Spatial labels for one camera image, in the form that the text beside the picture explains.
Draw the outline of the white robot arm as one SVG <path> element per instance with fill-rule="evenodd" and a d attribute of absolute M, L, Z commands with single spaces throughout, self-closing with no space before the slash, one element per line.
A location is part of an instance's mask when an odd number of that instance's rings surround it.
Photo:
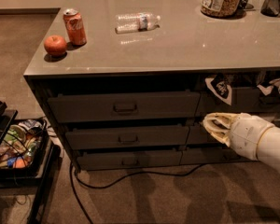
<path fill-rule="evenodd" d="M 247 113 L 210 113 L 203 126 L 238 155 L 261 161 L 280 174 L 280 128 L 271 122 Z"/>

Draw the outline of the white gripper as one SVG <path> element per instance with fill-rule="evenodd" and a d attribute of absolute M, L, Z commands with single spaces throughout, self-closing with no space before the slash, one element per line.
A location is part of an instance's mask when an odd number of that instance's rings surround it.
<path fill-rule="evenodd" d="M 203 119 L 204 128 L 221 144 L 238 155 L 256 161 L 260 138 L 274 127 L 269 121 L 246 113 L 210 113 Z"/>

